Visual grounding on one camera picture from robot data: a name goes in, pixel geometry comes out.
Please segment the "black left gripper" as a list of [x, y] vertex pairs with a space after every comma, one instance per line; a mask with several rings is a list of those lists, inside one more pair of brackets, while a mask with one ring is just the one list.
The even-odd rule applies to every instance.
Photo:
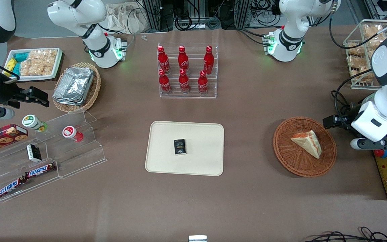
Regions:
[[343, 105], [338, 108], [337, 115], [331, 115], [323, 119], [324, 128], [338, 128], [341, 126], [344, 130], [354, 130], [351, 123], [355, 120], [360, 111], [361, 105]]

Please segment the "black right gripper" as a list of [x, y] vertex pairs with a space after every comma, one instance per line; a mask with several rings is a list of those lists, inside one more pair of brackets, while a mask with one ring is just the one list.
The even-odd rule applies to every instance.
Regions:
[[47, 92], [36, 87], [23, 90], [16, 83], [5, 84], [4, 81], [0, 81], [0, 105], [19, 109], [20, 102], [36, 103], [46, 108], [49, 107]]

